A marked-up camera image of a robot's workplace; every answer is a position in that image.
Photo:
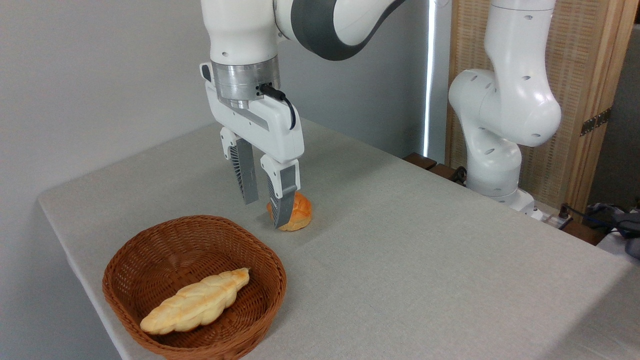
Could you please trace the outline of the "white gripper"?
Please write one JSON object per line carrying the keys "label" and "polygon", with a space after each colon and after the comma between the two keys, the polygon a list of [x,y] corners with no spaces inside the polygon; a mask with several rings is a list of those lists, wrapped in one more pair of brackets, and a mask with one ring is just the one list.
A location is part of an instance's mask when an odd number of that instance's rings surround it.
{"label": "white gripper", "polygon": [[224,157],[231,161],[240,193],[246,205],[259,199],[253,146],[265,153],[260,158],[267,174],[270,208],[275,228],[289,223],[294,208],[295,192],[300,188],[297,158],[304,151],[300,117],[291,127],[291,109],[270,96],[250,100],[247,109],[224,104],[213,83],[212,63],[199,66],[212,115],[224,128],[221,143]]}

